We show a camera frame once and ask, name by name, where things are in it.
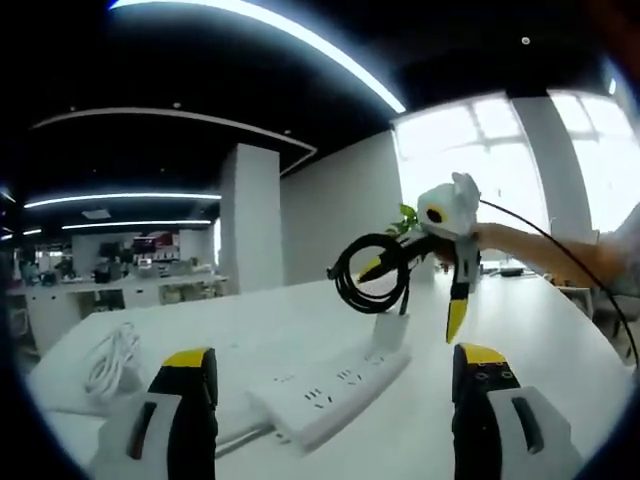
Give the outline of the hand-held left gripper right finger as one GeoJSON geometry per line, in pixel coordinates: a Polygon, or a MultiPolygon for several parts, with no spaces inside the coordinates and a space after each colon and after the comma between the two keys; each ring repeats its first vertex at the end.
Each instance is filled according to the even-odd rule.
{"type": "Polygon", "coordinates": [[[459,343],[452,372],[456,479],[572,479],[583,459],[566,418],[506,359],[459,343]]]}

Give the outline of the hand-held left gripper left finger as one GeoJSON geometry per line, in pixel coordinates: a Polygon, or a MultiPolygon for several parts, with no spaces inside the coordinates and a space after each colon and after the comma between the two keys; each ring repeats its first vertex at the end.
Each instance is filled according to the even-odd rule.
{"type": "Polygon", "coordinates": [[[211,347],[168,357],[147,390],[102,425],[95,479],[213,479],[218,376],[211,347]]]}

